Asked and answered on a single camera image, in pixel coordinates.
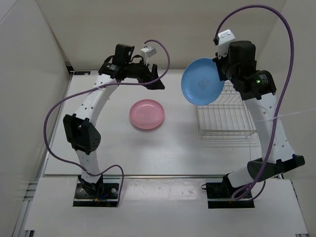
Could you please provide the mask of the blue plate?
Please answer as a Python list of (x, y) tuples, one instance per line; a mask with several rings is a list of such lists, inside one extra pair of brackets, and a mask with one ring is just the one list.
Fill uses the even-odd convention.
[(211, 58), (199, 58), (191, 62), (181, 78), (182, 94), (191, 104), (197, 106), (214, 102), (224, 88), (216, 63)]

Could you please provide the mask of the pink plate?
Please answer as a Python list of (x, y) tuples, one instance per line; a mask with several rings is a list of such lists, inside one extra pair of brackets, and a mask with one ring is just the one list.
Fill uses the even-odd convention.
[(138, 129), (155, 129), (160, 126), (164, 118), (165, 111), (163, 106), (152, 99), (137, 101), (129, 111), (129, 120)]

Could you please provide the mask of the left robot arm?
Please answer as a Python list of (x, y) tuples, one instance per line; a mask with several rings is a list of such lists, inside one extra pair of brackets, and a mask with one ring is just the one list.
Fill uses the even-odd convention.
[(156, 49), (144, 46), (139, 55), (133, 55), (134, 47), (118, 44), (114, 55), (105, 59), (98, 71), (95, 91), (88, 93), (82, 105), (72, 114), (65, 115), (63, 125), (67, 141), (76, 151), (79, 163), (84, 167), (79, 181), (93, 198), (102, 195), (104, 186), (98, 165), (96, 149), (101, 135), (95, 125), (97, 119), (118, 83), (126, 78), (136, 79), (149, 90), (163, 90), (165, 86), (158, 78), (156, 64), (149, 66), (148, 59)]

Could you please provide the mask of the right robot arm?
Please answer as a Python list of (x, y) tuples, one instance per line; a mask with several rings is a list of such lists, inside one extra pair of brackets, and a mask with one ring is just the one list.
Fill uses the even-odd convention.
[(239, 40), (219, 45), (219, 49), (225, 50), (213, 60), (219, 77), (229, 80), (240, 94), (254, 122), (262, 151), (261, 158), (223, 177), (222, 193), (232, 198), (241, 195), (241, 187), (303, 166), (305, 159), (295, 154), (282, 122), (275, 117), (277, 89), (270, 72), (256, 69), (255, 45)]

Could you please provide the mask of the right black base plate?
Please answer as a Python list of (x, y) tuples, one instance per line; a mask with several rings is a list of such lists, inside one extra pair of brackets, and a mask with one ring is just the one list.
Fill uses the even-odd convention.
[(242, 209), (254, 208), (252, 194), (248, 194), (246, 198), (239, 201), (233, 201), (231, 197), (224, 191), (221, 183), (205, 183), (201, 185), (201, 189), (206, 191), (208, 209)]

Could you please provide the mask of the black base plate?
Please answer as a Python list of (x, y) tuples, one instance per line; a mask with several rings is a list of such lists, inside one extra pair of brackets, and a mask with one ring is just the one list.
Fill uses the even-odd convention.
[(246, 198), (239, 201), (233, 201), (231, 197), (224, 191), (221, 183), (205, 183), (201, 185), (201, 189), (206, 191), (208, 209), (242, 209), (254, 208), (252, 194), (248, 194)]
[(74, 207), (118, 207), (120, 180), (103, 179), (101, 189), (93, 195), (91, 190), (77, 180), (76, 189), (74, 192), (73, 206)]

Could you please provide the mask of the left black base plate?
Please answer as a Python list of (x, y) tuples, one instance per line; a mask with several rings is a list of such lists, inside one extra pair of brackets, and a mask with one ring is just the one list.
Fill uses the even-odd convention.
[(91, 190), (77, 180), (76, 189), (74, 192), (73, 206), (74, 207), (118, 207), (120, 180), (103, 179), (101, 189), (93, 195)]

